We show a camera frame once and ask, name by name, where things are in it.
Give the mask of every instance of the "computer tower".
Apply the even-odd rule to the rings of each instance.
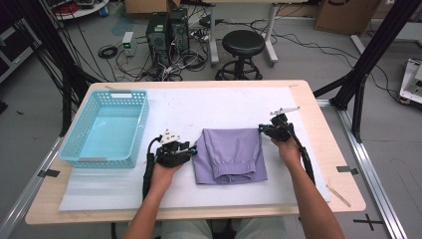
[[[152,13],[145,35],[153,64],[169,67],[172,51],[170,48],[171,39],[168,28],[168,13]]]
[[[169,16],[171,38],[178,54],[189,50],[188,16],[186,8],[175,8]]]

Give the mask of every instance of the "shelf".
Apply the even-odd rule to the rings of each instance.
[[[74,14],[61,16],[60,14],[56,14],[56,17],[58,20],[68,20],[73,18],[79,18],[83,16],[87,16],[89,14],[92,14],[94,12],[99,11],[103,6],[105,6],[108,3],[109,0],[103,0],[101,3],[96,3],[94,5],[94,8],[88,8],[88,9],[78,9]]]

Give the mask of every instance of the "person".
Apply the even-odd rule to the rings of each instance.
[[[291,174],[306,237],[308,239],[344,238],[334,214],[302,167],[301,154],[296,142],[292,138],[286,142],[277,141],[273,138],[271,141],[278,147],[280,158],[284,161]],[[149,193],[133,217],[124,239],[151,238],[161,199],[169,188],[174,173],[181,166],[165,168],[158,163],[155,164]],[[280,233],[285,230],[284,225],[277,225],[279,222],[284,223],[284,221],[280,220],[281,218],[249,218],[242,220],[240,224],[241,229],[238,230],[236,238],[271,238],[268,235],[273,235],[274,238],[283,238]],[[170,230],[166,229],[163,223],[163,231],[165,233],[163,233],[162,238],[171,238],[172,235],[174,236],[173,238],[212,238],[211,231],[207,227],[205,220],[174,221],[174,223],[173,226],[170,226]],[[254,229],[261,231],[254,236]],[[182,237],[184,230],[193,230],[195,232],[188,234],[189,236],[187,237]]]

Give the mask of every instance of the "floor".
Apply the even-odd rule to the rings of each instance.
[[[67,22],[74,44],[81,49],[87,61],[94,65],[75,23],[80,25],[103,73],[113,79],[107,62],[97,57],[97,50],[104,45],[118,43],[125,30],[131,29],[135,36],[143,36],[147,21],[128,21],[120,10],[110,8],[110,14],[105,18],[93,14]],[[358,57],[349,37],[315,31],[313,23],[313,19],[280,19],[276,21],[274,29],[279,35],[295,34],[304,43],[315,42],[321,46],[339,48]],[[372,27],[376,29],[378,25],[379,22],[375,21]],[[225,33],[236,28],[219,27],[217,38],[222,38]],[[274,48],[279,63],[274,68],[270,67],[266,54],[254,58],[264,80],[303,79],[309,82],[313,90],[317,90],[350,71],[350,65],[342,56],[327,55],[319,49],[305,48],[283,38],[277,40]],[[367,44],[370,37],[364,35],[361,40]],[[219,51],[220,62],[231,59],[221,46]],[[128,62],[127,69],[142,66],[147,53],[145,44],[138,45],[136,56]],[[399,90],[405,62],[409,58],[422,59],[422,49],[415,43],[398,42],[391,45],[378,63],[388,76],[389,89]],[[218,67],[221,64],[215,69],[207,64],[201,72],[184,71],[183,81],[213,80]],[[85,67],[85,70],[94,75],[90,68]],[[117,77],[122,76],[118,71],[115,74]],[[420,238],[422,161],[419,150],[422,147],[422,114],[416,108],[401,106],[392,100],[374,84],[375,81],[385,87],[383,74],[377,69],[372,74],[374,80],[368,78],[365,89],[362,140],[407,237]],[[330,99],[334,95],[335,92],[331,92],[320,98]],[[0,99],[9,106],[0,115],[0,220],[3,221],[61,131],[62,102],[53,82],[34,56],[0,85]],[[351,168],[358,168],[335,110],[322,109],[322,112],[347,164]],[[336,214],[345,236],[389,238],[383,224],[372,224],[371,229],[369,223],[353,222],[354,219],[365,220],[365,214],[372,221],[382,220],[361,173],[354,177],[367,207],[362,212]],[[305,238],[297,216],[287,216],[286,221],[290,238]],[[117,223],[119,238],[126,226],[126,223]],[[106,238],[110,236],[109,231],[107,223],[31,226],[23,220],[9,238],[57,238],[57,235],[61,235],[61,238]]]

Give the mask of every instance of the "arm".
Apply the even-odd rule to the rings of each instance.
[[[161,199],[171,184],[174,172],[181,166],[167,168],[155,163],[149,192],[130,222],[124,239],[151,238]]]
[[[292,177],[299,212],[307,238],[344,238],[341,228],[322,196],[301,165],[301,155],[295,141],[271,141],[279,148],[280,158],[285,162]]]

